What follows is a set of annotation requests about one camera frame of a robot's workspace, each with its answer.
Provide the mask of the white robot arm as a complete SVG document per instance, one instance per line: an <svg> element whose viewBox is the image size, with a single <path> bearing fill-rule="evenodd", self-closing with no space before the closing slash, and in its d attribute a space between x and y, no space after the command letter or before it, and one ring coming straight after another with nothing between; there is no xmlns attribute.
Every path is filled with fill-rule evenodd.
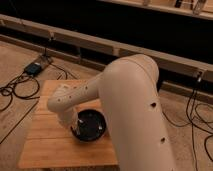
<svg viewBox="0 0 213 171"><path fill-rule="evenodd" d="M99 99L120 171L178 171L162 116L158 78L158 65L151 57L118 58L76 88L57 87L47 107L68 126L74 106Z"/></svg>

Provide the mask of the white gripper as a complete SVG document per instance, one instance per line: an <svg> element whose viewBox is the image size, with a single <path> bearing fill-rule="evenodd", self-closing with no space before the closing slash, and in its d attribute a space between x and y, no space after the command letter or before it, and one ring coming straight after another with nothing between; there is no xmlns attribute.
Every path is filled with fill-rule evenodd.
<svg viewBox="0 0 213 171"><path fill-rule="evenodd" d="M78 120L78 113L75 108L70 108L58 115L59 123L66 129L73 129L76 135L80 135L80 124L81 121Z"/></svg>

